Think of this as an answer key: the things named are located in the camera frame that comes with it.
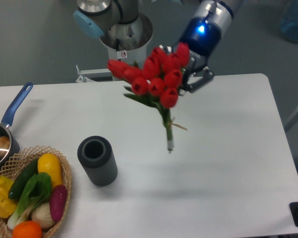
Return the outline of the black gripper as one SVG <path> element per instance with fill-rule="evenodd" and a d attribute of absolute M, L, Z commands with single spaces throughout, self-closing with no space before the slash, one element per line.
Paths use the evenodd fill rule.
<path fill-rule="evenodd" d="M 166 54 L 175 53 L 180 43 L 186 43 L 190 54 L 196 57 L 196 65 L 193 69 L 186 69 L 183 75 L 180 91 L 194 93 L 210 83 L 214 73 L 207 67 L 208 58 L 221 39 L 221 28 L 214 22 L 216 11 L 204 10 L 201 14 L 194 15 L 189 20 L 182 35 L 171 46 L 159 45 Z M 189 83 L 189 79 L 196 72 L 202 71 L 202 76 L 195 82 Z"/>

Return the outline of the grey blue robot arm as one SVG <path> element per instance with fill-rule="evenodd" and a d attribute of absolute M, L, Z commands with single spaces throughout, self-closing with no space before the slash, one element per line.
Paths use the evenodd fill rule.
<path fill-rule="evenodd" d="M 189 65 L 185 67 L 181 89 L 194 93 L 214 74 L 208 69 L 208 58 L 223 37 L 241 0 L 194 0 L 197 9 L 178 40 L 171 46 L 161 46 L 173 53 L 181 42 L 189 46 Z M 139 12 L 137 0 L 79 0 L 74 20 L 88 36 L 99 39 L 107 48 L 110 59 L 142 65 L 147 46 L 153 36 L 153 26 Z"/>

